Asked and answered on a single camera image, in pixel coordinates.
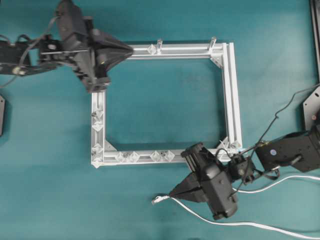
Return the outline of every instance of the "aluminum frame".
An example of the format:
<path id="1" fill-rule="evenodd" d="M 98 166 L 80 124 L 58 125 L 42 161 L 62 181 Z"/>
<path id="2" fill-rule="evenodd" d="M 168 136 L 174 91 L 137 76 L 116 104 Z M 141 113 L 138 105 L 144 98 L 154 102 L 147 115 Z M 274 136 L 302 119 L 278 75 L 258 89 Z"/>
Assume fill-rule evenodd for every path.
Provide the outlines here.
<path id="1" fill-rule="evenodd" d="M 163 44 L 163 41 L 159 39 L 156 44 L 131 45 L 133 54 L 127 60 L 210 59 L 222 70 L 227 136 L 223 141 L 220 141 L 221 143 L 217 148 L 211 148 L 209 151 L 215 154 L 218 148 L 223 147 L 230 154 L 235 154 L 243 149 L 235 49 L 232 42 L 216 43 L 216 40 L 213 37 L 209 44 Z M 180 156 L 184 149 L 117 151 L 106 139 L 106 95 L 107 92 L 92 93 L 91 164 L 95 168 L 100 166 L 185 162 L 184 158 Z M 222 161 L 229 160 L 223 153 L 220 159 Z"/>

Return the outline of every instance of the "wire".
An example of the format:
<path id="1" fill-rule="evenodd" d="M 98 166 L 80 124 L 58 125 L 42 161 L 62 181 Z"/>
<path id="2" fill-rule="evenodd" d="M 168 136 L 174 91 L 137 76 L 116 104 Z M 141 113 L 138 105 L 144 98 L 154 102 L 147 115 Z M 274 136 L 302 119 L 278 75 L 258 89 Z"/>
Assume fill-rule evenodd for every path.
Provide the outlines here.
<path id="1" fill-rule="evenodd" d="M 239 186 L 237 187 L 237 189 L 235 190 L 235 192 L 232 193 L 232 195 L 236 194 L 236 193 L 239 191 L 239 189 L 241 188 L 241 186 L 244 184 L 245 178 L 246 178 L 246 176 L 247 176 L 247 174 L 248 174 L 249 165 L 250 165 L 250 163 L 252 162 L 252 157 L 253 157 L 254 153 L 256 152 L 257 147 L 259 146 L 258 144 L 261 142 L 261 140 L 264 138 L 264 136 L 268 133 L 268 131 L 270 130 L 270 128 L 271 128 L 271 126 L 274 124 L 274 122 L 279 118 L 278 114 L 279 114 L 280 112 L 282 112 L 283 110 L 285 110 L 287 107 L 289 107 L 289 105 L 293 102 L 293 100 L 294 100 L 294 98 L 295 98 L 295 96 L 296 96 L 297 94 L 300 94 L 300 93 L 303 93 L 303 92 L 306 92 L 306 91 L 310 91 L 310 90 L 312 90 L 312 89 L 314 89 L 314 88 L 316 88 L 316 87 L 318 87 L 318 86 L 320 86 L 320 83 L 318 83 L 318 84 L 316 84 L 316 85 L 313 85 L 313 86 L 311 86 L 311 87 L 305 88 L 305 89 L 303 89 L 303 90 L 296 91 L 296 92 L 292 95 L 292 97 L 291 97 L 290 101 L 287 103 L 287 105 L 285 105 L 283 108 L 281 108 L 280 110 L 278 110 L 278 111 L 275 112 L 273 120 L 271 121 L 271 123 L 269 124 L 269 126 L 266 128 L 266 130 L 264 131 L 264 133 L 261 135 L 261 137 L 259 138 L 259 140 L 258 140 L 257 143 L 255 144 L 255 146 L 254 146 L 254 148 L 253 148 L 253 150 L 252 150 L 252 152 L 251 152 L 251 154 L 250 154 L 250 157 L 248 158 L 248 164 L 247 164 L 247 166 L 246 166 L 245 173 L 244 173 L 244 175 L 243 175 L 242 181 L 241 181 L 241 183 L 239 184 Z"/>
<path id="2" fill-rule="evenodd" d="M 0 38 L 5 39 L 5 40 L 7 41 L 7 43 L 8 43 L 9 45 L 11 45 L 10 39 L 9 39 L 8 37 L 0 34 Z"/>
<path id="3" fill-rule="evenodd" d="M 26 34 L 21 34 L 17 37 L 16 43 L 20 41 L 20 39 L 25 39 L 27 42 L 31 42 L 31 38 Z"/>
<path id="4" fill-rule="evenodd" d="M 215 152 L 215 157 L 218 158 L 218 154 L 220 151 L 225 151 L 226 155 L 228 156 L 228 158 L 231 159 L 231 156 L 229 155 L 228 151 L 224 148 L 219 148 L 216 152 Z"/>
<path id="5" fill-rule="evenodd" d="M 55 16 L 53 18 L 51 18 L 49 24 L 48 24 L 48 27 L 46 28 L 46 30 L 44 31 L 44 33 L 38 37 L 32 44 L 30 44 L 26 49 L 25 51 L 23 52 L 21 58 L 20 58 L 20 61 L 19 61 L 19 65 L 17 67 L 17 70 L 16 72 L 14 73 L 15 75 L 13 76 L 13 78 L 11 78 L 9 81 L 7 81 L 5 84 L 3 85 L 0 85 L 0 89 L 3 89 L 5 88 L 6 86 L 8 86 L 9 84 L 11 84 L 13 81 L 15 81 L 17 79 L 17 77 L 19 76 L 19 73 L 20 73 L 20 69 L 22 68 L 23 66 L 23 63 L 29 53 L 29 51 L 31 49 L 33 49 L 39 42 L 40 40 L 50 31 L 50 29 L 52 28 L 52 26 L 54 25 L 55 21 L 57 20 L 57 18 L 59 18 L 59 16 Z"/>
<path id="6" fill-rule="evenodd" d="M 259 188 L 259 189 L 256 189 L 256 190 L 241 190 L 239 189 L 239 193 L 244 193 L 244 194 L 256 194 L 256 193 L 261 193 L 279 183 L 282 183 L 284 180 L 287 180 L 287 179 L 293 179 L 293 178 L 305 178 L 305 179 L 313 179 L 313 180 L 317 180 L 317 181 L 320 181 L 320 177 L 317 177 L 317 176 L 305 176 L 305 175 L 291 175 L 291 176 L 287 176 L 277 182 L 274 182 L 268 186 L 265 186 L 263 188 Z"/>
<path id="7" fill-rule="evenodd" d="M 250 226 L 250 227 L 255 227 L 255 228 L 259 228 L 259 229 L 264 229 L 264 230 L 269 230 L 269 231 L 274 231 L 274 232 L 278 232 L 278 233 L 282 233 L 288 236 L 292 236 L 295 238 L 300 238 L 300 239 L 310 239 L 310 240 L 320 240 L 320 237 L 312 237 L 312 236 L 306 236 L 303 234 L 299 234 L 296 232 L 292 232 L 292 231 L 287 231 L 278 227 L 274 227 L 274 226 L 269 226 L 269 225 L 265 225 L 265 224 L 260 224 L 260 223 L 256 223 L 256 222 L 251 222 L 251 221 L 239 221 L 239 222 L 216 222 L 216 221 L 210 221 L 202 216 L 200 216 L 198 213 L 194 212 L 193 210 L 191 210 L 189 207 L 187 207 L 186 205 L 184 205 L 181 201 L 175 199 L 174 197 L 170 197 L 168 195 L 165 196 L 157 196 L 154 200 L 156 199 L 162 199 L 166 200 L 166 199 L 172 199 L 175 202 L 177 202 L 181 207 L 183 207 L 185 210 L 187 210 L 189 213 L 191 213 L 192 215 L 198 217 L 199 219 L 205 221 L 208 224 L 213 224 L 213 225 L 219 225 L 219 226 L 228 226 L 228 227 L 238 227 L 238 226 Z"/>

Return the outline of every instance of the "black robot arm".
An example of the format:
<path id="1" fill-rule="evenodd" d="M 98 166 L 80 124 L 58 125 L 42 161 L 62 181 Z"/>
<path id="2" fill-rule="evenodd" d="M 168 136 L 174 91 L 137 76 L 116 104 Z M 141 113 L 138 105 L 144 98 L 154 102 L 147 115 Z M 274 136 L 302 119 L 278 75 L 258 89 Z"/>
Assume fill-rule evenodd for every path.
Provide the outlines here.
<path id="1" fill-rule="evenodd" d="M 243 153 L 230 156 L 230 161 L 223 165 L 218 154 L 213 155 L 202 143 L 187 148 L 181 156 L 191 173 L 168 196 L 207 203 L 215 220 L 231 217 L 238 209 L 233 182 L 242 180 L 246 185 L 262 176 L 276 180 L 279 168 L 286 166 L 303 173 L 320 168 L 320 125 L 261 142 L 255 152 L 264 171 L 257 170 L 250 157 L 244 157 Z"/>
<path id="2" fill-rule="evenodd" d="M 28 36 L 21 35 L 10 44 L 0 41 L 0 74 L 28 76 L 67 65 L 84 84 L 89 93 L 105 91 L 110 84 L 107 75 L 112 67 L 130 57 L 133 49 L 113 36 L 94 28 L 91 17 L 84 17 L 81 9 L 71 0 L 62 0 L 57 9 L 57 26 L 60 40 L 45 35 L 35 46 L 38 49 L 37 65 L 31 64 L 29 54 L 22 66 L 20 59 L 33 43 Z"/>

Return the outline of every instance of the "metal bracket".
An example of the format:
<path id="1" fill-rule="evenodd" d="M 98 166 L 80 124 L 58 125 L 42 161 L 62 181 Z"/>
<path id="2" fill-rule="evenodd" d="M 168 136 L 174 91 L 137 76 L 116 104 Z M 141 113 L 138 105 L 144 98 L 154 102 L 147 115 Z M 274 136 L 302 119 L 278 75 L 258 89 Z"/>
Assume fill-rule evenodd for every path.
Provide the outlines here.
<path id="1" fill-rule="evenodd" d="M 234 44 L 232 42 L 216 43 L 216 41 L 217 39 L 213 37 L 209 44 L 163 44 L 163 41 L 159 39 L 157 44 L 131 45 L 133 55 L 127 60 L 212 60 L 222 71 L 227 132 L 223 144 L 227 146 L 226 150 L 230 154 L 235 154 L 242 150 L 242 134 Z M 117 151 L 106 140 L 106 94 L 107 92 L 92 93 L 91 164 L 94 167 L 185 162 L 185 159 L 180 156 L 184 149 Z M 217 148 L 209 149 L 209 151 L 215 154 Z M 226 154 L 221 154 L 220 160 L 225 162 L 229 161 L 229 158 Z"/>
<path id="2" fill-rule="evenodd" d="M 318 118 L 317 113 L 320 110 L 320 87 L 317 87 L 313 93 L 303 102 L 304 128 L 310 130 Z"/>
<path id="3" fill-rule="evenodd" d="M 0 95 L 0 136 L 2 135 L 4 125 L 5 104 L 5 99 Z"/>

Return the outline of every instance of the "teal surface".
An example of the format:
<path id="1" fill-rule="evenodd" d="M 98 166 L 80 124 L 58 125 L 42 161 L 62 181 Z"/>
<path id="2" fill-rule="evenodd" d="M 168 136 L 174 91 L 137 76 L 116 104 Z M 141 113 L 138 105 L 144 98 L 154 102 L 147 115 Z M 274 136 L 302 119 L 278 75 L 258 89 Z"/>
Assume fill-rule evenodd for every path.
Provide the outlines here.
<path id="1" fill-rule="evenodd" d="M 234 42 L 244 146 L 263 133 L 293 92 L 317 83 L 308 0 L 75 0 L 97 28 L 123 41 Z M 37 37 L 57 0 L 3 0 L 0 33 Z M 58 37 L 57 29 L 52 30 Z M 225 135 L 221 75 L 208 60 L 127 61 L 109 73 L 110 141 L 119 149 L 213 147 Z M 0 76 L 0 82 L 8 80 Z M 0 137 L 0 239 L 291 239 L 252 227 L 202 222 L 173 201 L 152 206 L 189 172 L 184 164 L 90 165 L 90 96 L 71 69 L 20 78 Z M 302 129 L 299 95 L 266 139 Z M 293 168 L 282 172 L 294 172 Z M 258 181 L 249 188 L 267 184 Z M 288 180 L 239 194 L 229 221 L 320 237 L 319 183 Z M 206 204 L 192 204 L 211 218 Z"/>

